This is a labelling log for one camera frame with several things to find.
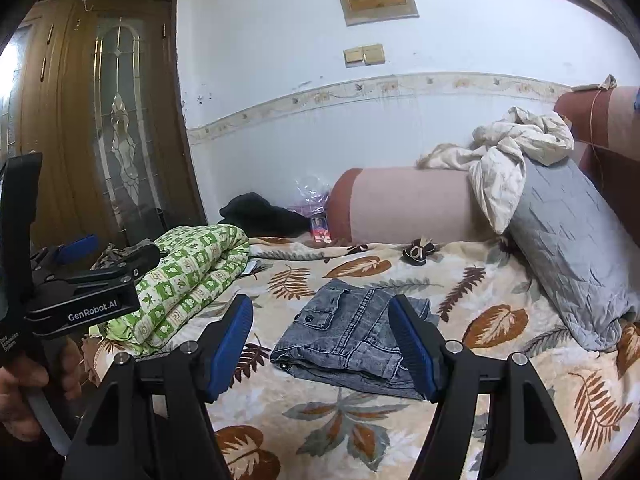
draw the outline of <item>white cloth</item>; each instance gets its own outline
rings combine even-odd
[[[474,130],[470,149],[440,144],[416,163],[419,169],[469,172],[478,203],[498,234],[509,225],[520,201],[527,171],[523,152],[545,166],[574,149],[571,131],[555,112],[537,116],[517,107],[505,118]]]

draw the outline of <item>bed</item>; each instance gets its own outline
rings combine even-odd
[[[640,324],[624,326],[616,350],[587,352],[503,238],[442,245],[423,267],[402,261],[403,247],[313,249],[286,238],[252,238],[254,273],[236,280],[169,341],[167,350],[197,339],[238,293],[254,302],[254,325],[230,389],[208,406],[233,478],[403,479],[411,472],[435,405],[295,379],[268,360],[294,316],[332,278],[430,298],[442,335],[477,354],[524,352],[554,400],[583,479],[599,478],[638,421]],[[120,348],[93,343],[85,359],[100,378]],[[488,400],[479,397],[464,479],[478,474]]]

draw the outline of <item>plastic bag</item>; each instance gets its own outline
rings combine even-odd
[[[307,218],[324,213],[331,187],[315,175],[307,175],[296,180],[296,188],[302,198],[289,209]]]

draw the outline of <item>wallpaper border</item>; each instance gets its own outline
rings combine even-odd
[[[240,110],[199,128],[188,130],[193,146],[247,126],[360,101],[412,98],[424,95],[477,94],[518,97],[555,103],[571,87],[526,77],[473,72],[428,72],[388,75],[336,83],[297,92]]]

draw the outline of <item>metal hook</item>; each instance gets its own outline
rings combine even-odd
[[[86,0],[82,0],[82,3],[84,4],[84,12],[90,12],[91,10],[94,10],[94,6],[91,6],[91,9],[86,8]]]

